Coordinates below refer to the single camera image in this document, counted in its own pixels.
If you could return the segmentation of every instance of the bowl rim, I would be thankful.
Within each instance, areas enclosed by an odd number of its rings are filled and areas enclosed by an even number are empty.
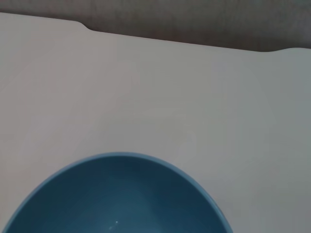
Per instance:
[[[144,159],[144,160],[148,160],[148,161],[152,161],[155,162],[157,164],[160,164],[170,170],[172,170],[173,172],[177,173],[178,175],[180,175],[182,178],[184,178],[186,181],[188,181],[192,186],[194,186],[199,192],[200,194],[206,199],[206,201],[211,205],[212,209],[215,211],[217,217],[219,218],[219,220],[221,221],[224,229],[226,230],[226,233],[233,233],[227,219],[225,218],[224,214],[222,213],[222,211],[220,210],[220,208],[218,207],[218,205],[216,204],[216,202],[213,200],[213,198],[207,193],[207,191],[197,182],[195,181],[190,175],[188,175],[187,173],[185,173],[184,171],[182,171],[181,169],[177,168],[176,166],[174,166],[173,164],[166,162],[162,159],[150,156],[150,155],[146,155],[146,154],[141,154],[141,153],[135,153],[135,152],[108,152],[108,153],[101,153],[101,154],[97,154],[97,155],[93,155],[84,159],[80,159],[76,162],[73,162],[69,165],[66,165],[65,167],[63,167],[62,169],[58,170],[57,172],[55,172],[54,174],[52,174],[51,176],[49,176],[47,179],[45,179],[42,183],[40,183],[23,201],[22,203],[19,205],[19,207],[15,210],[15,212],[13,213],[13,215],[11,216],[11,218],[9,219],[9,221],[7,222],[6,226],[3,229],[3,233],[7,233],[8,230],[10,229],[12,223],[14,222],[14,220],[16,219],[17,215],[19,214],[19,212],[23,209],[23,207],[26,205],[26,203],[45,185],[47,185],[50,181],[52,181],[54,178],[56,178],[57,176],[61,175],[62,173],[68,171],[69,169],[72,169],[76,166],[79,166],[81,164],[90,162],[90,161],[94,161],[97,159],[102,159],[102,158],[107,158],[107,157],[134,157],[134,158],[139,158],[139,159]]]

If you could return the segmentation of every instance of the gray carpet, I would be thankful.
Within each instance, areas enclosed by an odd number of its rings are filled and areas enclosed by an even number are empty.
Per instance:
[[[0,12],[242,50],[311,48],[311,0],[1,0]]]

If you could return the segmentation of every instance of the white surface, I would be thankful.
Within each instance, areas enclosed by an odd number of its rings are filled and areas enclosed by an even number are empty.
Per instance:
[[[311,51],[222,49],[0,14],[0,229],[63,166],[173,163],[237,233],[307,233]]]

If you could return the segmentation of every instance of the table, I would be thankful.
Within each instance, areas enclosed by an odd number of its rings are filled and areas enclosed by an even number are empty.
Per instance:
[[[311,223],[311,51],[260,53],[0,14],[0,229],[76,160],[131,151],[191,175],[234,232]]]

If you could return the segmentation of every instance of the bowl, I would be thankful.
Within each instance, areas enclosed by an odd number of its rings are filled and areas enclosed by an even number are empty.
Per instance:
[[[44,181],[4,233],[231,233],[207,192],[184,172],[136,153],[78,161]]]

